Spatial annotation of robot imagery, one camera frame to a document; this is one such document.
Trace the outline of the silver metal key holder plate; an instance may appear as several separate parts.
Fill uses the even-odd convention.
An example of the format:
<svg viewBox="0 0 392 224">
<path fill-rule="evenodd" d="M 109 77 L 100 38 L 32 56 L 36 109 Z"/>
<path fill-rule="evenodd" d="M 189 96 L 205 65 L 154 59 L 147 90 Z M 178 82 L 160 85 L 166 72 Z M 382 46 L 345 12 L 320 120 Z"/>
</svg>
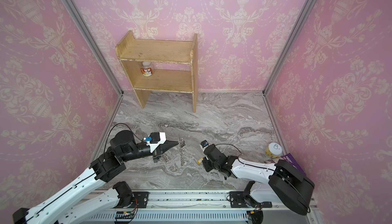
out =
<svg viewBox="0 0 392 224">
<path fill-rule="evenodd" d="M 184 166 L 186 164 L 185 141 L 183 138 L 179 138 L 178 142 L 179 142 L 179 153 L 180 153 L 181 166 Z"/>
</svg>

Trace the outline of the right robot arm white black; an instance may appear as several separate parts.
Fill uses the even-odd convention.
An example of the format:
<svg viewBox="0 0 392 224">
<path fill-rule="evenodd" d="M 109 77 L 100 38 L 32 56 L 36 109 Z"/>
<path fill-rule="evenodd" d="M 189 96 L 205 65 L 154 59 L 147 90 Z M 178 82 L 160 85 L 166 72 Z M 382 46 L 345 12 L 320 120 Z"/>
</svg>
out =
<svg viewBox="0 0 392 224">
<path fill-rule="evenodd" d="M 200 143 L 204 153 L 201 163 L 206 172 L 216 170 L 224 178 L 247 179 L 245 202 L 256 207 L 263 202 L 281 202 L 299 215 L 310 212 L 314 183 L 301 170 L 283 159 L 276 163 L 247 161 L 240 156 L 226 156 L 215 144 Z"/>
</svg>

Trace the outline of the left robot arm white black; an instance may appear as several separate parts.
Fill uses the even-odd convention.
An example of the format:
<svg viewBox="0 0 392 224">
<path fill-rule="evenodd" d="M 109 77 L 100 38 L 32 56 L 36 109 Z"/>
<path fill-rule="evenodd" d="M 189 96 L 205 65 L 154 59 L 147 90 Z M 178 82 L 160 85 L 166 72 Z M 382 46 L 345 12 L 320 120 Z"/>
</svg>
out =
<svg viewBox="0 0 392 224">
<path fill-rule="evenodd" d="M 53 196 L 32 208 L 20 208 L 12 215 L 15 224 L 79 224 L 109 208 L 123 208 L 136 204 L 137 200 L 126 182 L 118 182 L 112 188 L 80 202 L 83 197 L 110 182 L 127 167 L 126 162 L 152 157 L 158 162 L 169 149 L 179 142 L 170 141 L 164 132 L 154 132 L 136 142 L 131 130 L 118 132 L 108 149 L 91 162 L 71 183 Z"/>
</svg>

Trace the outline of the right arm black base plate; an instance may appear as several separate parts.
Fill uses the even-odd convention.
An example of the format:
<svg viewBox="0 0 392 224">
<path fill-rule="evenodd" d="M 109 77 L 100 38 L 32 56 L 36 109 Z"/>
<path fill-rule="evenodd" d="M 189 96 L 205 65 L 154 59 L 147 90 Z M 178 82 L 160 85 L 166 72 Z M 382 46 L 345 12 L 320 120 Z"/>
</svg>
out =
<svg viewBox="0 0 392 224">
<path fill-rule="evenodd" d="M 227 200 L 230 202 L 231 208 L 272 208 L 272 202 L 261 202 L 258 203 L 253 200 L 249 195 L 244 195 L 242 191 L 231 191 Z"/>
</svg>

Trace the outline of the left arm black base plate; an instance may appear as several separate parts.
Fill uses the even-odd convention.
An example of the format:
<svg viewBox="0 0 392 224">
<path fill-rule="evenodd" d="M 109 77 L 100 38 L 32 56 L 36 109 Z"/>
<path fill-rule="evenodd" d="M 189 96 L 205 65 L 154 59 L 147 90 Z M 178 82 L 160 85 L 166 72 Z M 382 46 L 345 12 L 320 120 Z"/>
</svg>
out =
<svg viewBox="0 0 392 224">
<path fill-rule="evenodd" d="M 148 191 L 134 191 L 130 196 L 125 197 L 123 207 L 127 209 L 146 209 L 149 195 Z"/>
</svg>

